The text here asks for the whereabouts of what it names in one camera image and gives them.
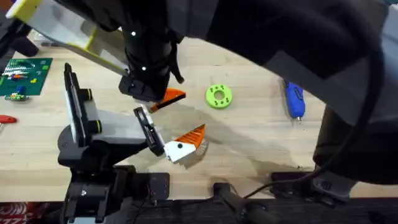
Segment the wooden surface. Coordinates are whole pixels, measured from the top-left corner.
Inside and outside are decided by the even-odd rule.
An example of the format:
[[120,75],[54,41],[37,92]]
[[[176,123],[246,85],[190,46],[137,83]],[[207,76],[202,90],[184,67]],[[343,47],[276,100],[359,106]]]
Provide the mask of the wooden surface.
[[[25,103],[0,100],[0,113],[15,116],[17,124],[0,131],[0,201],[63,200],[70,173],[58,165],[57,138],[68,124],[64,100],[63,64],[77,73],[80,86],[91,88],[97,107],[133,114],[137,104],[120,94],[120,76],[59,48],[41,48],[37,57],[53,57],[42,94]],[[247,60],[200,40],[185,39],[178,52],[186,82],[170,86],[187,92],[187,98],[153,114],[165,141],[206,124],[202,156],[190,156],[172,164],[150,150],[122,164],[134,164],[139,172],[169,172],[170,198],[207,198],[216,181],[228,181],[240,195],[264,183],[273,171],[312,170],[312,154],[324,104],[305,93],[307,112],[302,124],[287,115],[280,78]],[[225,110],[214,110],[205,91],[222,83],[233,91]],[[354,197],[398,196],[396,187],[359,184]],[[257,197],[270,197],[259,194]]]

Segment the white plastic piece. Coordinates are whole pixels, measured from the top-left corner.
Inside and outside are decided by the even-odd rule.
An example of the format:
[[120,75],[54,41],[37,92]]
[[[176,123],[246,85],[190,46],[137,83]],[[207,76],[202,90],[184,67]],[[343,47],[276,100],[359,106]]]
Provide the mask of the white plastic piece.
[[185,156],[195,152],[196,148],[193,144],[170,141],[164,146],[166,158],[172,162],[177,162]]

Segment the orange and white object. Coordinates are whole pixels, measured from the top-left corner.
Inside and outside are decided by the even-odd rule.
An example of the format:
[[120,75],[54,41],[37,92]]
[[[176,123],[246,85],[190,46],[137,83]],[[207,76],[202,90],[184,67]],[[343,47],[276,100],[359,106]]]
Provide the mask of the orange and white object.
[[167,88],[166,94],[164,95],[163,100],[160,103],[156,103],[155,105],[151,106],[149,109],[150,113],[155,113],[159,109],[168,106],[172,103],[177,102],[178,100],[184,99],[186,94],[182,90],[174,89],[174,88]]
[[174,141],[166,143],[164,146],[166,158],[172,162],[177,162],[183,157],[195,152],[199,148],[204,135],[205,125],[203,124]]

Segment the green gear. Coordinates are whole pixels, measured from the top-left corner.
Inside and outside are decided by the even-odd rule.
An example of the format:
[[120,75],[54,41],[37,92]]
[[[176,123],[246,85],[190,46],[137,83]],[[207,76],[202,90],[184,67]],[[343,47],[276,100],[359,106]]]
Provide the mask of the green gear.
[[[216,93],[221,93],[224,97],[217,100]],[[206,101],[214,109],[224,109],[232,102],[232,91],[223,84],[212,85],[206,91]]]

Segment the black wire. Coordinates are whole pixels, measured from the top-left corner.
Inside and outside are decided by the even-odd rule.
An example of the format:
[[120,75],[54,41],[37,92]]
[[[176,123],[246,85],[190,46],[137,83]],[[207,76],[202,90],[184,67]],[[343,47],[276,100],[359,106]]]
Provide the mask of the black wire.
[[[184,204],[180,205],[180,207],[185,207],[185,206],[189,206],[189,205],[195,205],[195,204],[206,203],[206,202],[209,202],[209,201],[212,201],[212,200],[213,200],[213,197],[208,198],[208,199],[205,199],[205,200],[197,201],[197,202],[188,202],[188,203],[184,203]],[[132,203],[133,206],[135,206],[135,207],[138,208],[137,213],[136,213],[136,216],[134,217],[134,221],[132,222],[132,224],[136,224],[136,221],[137,221],[138,217],[139,217],[140,215],[143,215],[144,213],[146,213],[146,212],[148,212],[148,211],[153,211],[153,210],[157,210],[157,209],[160,209],[160,208],[172,208],[172,205],[144,207],[144,204],[145,204],[146,202],[147,202],[147,201],[143,202],[140,206],[135,205],[135,204]]]
[[[200,204],[200,203],[206,203],[209,201],[212,201],[214,198],[208,198],[208,199],[204,199],[204,200],[199,200],[199,201],[194,201],[194,202],[187,202],[187,203],[183,203],[180,206],[181,207],[185,207],[185,206],[189,206],[189,205],[195,205],[195,204]],[[142,207],[142,206],[138,206],[138,205],[134,205],[133,206],[137,207],[137,208],[145,208],[145,209],[159,209],[159,208],[171,208],[172,205],[164,205],[164,206],[151,206],[151,207]]]
[[144,204],[146,202],[147,201],[143,201],[143,203],[138,207],[137,212],[136,212],[136,216],[134,217],[134,221],[132,221],[132,224],[136,224],[136,221],[137,221],[138,217],[144,213],[144,212],[142,212],[142,213],[140,213],[140,212],[141,212],[141,209],[142,209],[142,207],[144,206]]
[[373,33],[369,33],[369,29],[361,22],[362,18],[358,16],[354,10],[349,9],[352,13],[349,13],[345,16],[348,18],[345,20],[347,25],[354,32],[354,35],[359,39],[359,41],[365,46],[368,47],[368,65],[369,65],[369,78],[368,78],[368,90],[366,92],[366,96],[364,99],[364,103],[362,105],[361,113],[356,124],[353,126],[346,139],[344,140],[342,146],[332,157],[324,163],[321,167],[316,169],[310,174],[305,175],[299,179],[294,180],[277,180],[273,181],[269,184],[265,184],[262,187],[259,187],[255,191],[246,195],[244,198],[252,197],[258,192],[275,185],[280,184],[298,184],[302,182],[306,182],[312,180],[319,175],[325,173],[336,161],[341,159],[341,156],[348,150],[350,150],[355,143],[360,139],[363,131],[368,124],[371,115],[376,106],[377,100],[379,99],[379,95],[381,94],[382,85],[384,83],[384,65],[383,65],[383,54],[382,50],[379,46],[380,41],[377,39],[377,35]]

